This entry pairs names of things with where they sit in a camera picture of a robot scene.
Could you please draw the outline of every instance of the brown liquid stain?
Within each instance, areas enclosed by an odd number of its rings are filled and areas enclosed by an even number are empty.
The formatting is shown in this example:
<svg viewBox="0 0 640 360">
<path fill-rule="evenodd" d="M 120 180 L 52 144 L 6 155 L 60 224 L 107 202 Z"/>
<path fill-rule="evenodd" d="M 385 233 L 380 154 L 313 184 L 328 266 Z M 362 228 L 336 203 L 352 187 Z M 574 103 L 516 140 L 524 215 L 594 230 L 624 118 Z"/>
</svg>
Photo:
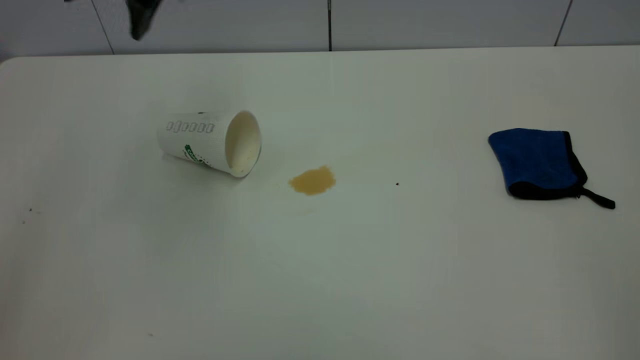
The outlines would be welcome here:
<svg viewBox="0 0 640 360">
<path fill-rule="evenodd" d="M 335 178 L 333 177 L 333 172 L 325 165 L 303 172 L 289 180 L 289 185 L 299 193 L 317 195 L 335 185 Z"/>
</svg>

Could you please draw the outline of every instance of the paper cup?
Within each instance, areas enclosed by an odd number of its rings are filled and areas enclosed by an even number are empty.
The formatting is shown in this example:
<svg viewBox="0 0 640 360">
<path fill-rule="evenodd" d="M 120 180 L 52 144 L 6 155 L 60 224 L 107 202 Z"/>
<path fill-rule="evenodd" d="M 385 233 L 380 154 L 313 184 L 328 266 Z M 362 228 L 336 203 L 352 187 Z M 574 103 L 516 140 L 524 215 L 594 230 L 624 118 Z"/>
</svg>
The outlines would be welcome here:
<svg viewBox="0 0 640 360">
<path fill-rule="evenodd" d="M 181 113 L 160 121 L 160 149 L 177 158 L 227 172 L 249 174 L 260 154 L 260 127 L 249 111 L 220 115 Z"/>
</svg>

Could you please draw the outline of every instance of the microfiber cloth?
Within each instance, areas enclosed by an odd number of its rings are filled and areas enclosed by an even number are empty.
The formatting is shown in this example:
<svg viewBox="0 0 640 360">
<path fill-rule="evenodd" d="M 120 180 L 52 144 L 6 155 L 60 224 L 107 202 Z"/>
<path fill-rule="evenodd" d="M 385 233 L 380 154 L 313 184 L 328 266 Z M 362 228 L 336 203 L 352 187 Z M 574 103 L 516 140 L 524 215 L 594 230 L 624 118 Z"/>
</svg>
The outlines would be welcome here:
<svg viewBox="0 0 640 360">
<path fill-rule="evenodd" d="M 528 200 L 584 195 L 604 208 L 616 208 L 614 201 L 583 187 L 587 174 L 573 153 L 568 132 L 510 129 L 491 134 L 489 144 L 511 195 Z"/>
</svg>

